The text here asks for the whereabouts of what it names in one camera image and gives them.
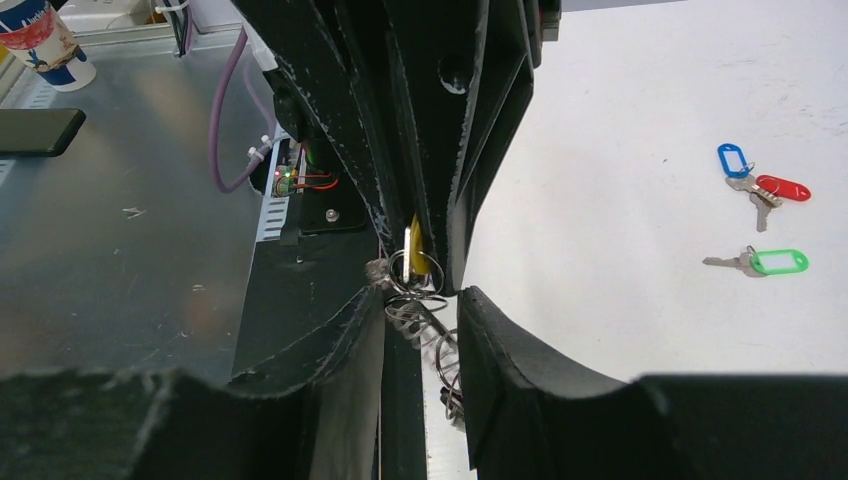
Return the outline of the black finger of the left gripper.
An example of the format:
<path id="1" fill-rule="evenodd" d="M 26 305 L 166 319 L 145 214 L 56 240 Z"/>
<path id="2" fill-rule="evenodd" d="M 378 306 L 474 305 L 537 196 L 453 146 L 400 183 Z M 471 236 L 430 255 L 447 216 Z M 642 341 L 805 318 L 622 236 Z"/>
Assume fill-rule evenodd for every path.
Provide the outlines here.
<path id="1" fill-rule="evenodd" d="M 406 40 L 419 1 L 237 1 L 278 63 L 300 132 L 324 140 L 352 180 L 380 246 L 417 219 L 422 158 Z"/>
<path id="2" fill-rule="evenodd" d="M 460 289 L 476 216 L 524 117 L 533 1 L 387 1 L 404 167 L 442 291 Z"/>

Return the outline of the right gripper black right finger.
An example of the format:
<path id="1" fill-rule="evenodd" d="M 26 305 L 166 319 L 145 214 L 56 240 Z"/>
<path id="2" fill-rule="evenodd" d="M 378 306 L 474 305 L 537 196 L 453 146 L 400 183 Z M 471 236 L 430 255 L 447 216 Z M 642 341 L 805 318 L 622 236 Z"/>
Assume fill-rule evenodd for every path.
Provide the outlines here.
<path id="1" fill-rule="evenodd" d="M 843 479 L 847 380 L 657 374 L 561 354 L 480 289 L 458 296 L 464 421 L 481 479 Z"/>

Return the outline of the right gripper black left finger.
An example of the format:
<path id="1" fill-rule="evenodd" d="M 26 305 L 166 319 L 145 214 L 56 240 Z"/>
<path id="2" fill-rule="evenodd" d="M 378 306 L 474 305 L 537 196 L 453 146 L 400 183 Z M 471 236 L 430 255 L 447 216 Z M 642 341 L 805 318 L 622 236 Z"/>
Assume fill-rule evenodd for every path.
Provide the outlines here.
<path id="1" fill-rule="evenodd" d="M 226 386 L 179 369 L 1 381 L 5 479 L 367 479 L 385 322 L 377 287 Z"/>

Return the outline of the large metal disc keyring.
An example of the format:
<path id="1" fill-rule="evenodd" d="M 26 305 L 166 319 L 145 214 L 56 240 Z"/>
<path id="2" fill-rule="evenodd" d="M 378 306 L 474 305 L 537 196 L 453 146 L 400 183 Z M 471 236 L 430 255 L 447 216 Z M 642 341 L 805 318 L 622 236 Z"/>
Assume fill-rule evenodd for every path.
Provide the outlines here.
<path id="1" fill-rule="evenodd" d="M 365 273 L 371 284 L 383 289 L 383 310 L 389 325 L 423 354 L 437 375 L 446 420 L 462 428 L 465 409 L 458 330 L 446 327 L 436 316 L 448 306 L 448 300 L 441 295 L 444 272 L 432 256 L 423 257 L 431 267 L 426 275 L 412 273 L 407 280 L 402 278 L 396 263 L 405 258 L 404 251 L 369 261 Z"/>

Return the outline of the yellow tagged key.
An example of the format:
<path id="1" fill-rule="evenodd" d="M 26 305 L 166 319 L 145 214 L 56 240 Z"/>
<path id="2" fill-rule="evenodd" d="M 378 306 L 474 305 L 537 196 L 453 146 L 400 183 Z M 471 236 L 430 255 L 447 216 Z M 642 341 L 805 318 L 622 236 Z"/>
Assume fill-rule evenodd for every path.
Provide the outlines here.
<path id="1" fill-rule="evenodd" d="M 404 232 L 402 280 L 410 284 L 413 277 L 426 277 L 431 267 L 424 253 L 424 237 L 421 224 L 416 215 Z"/>

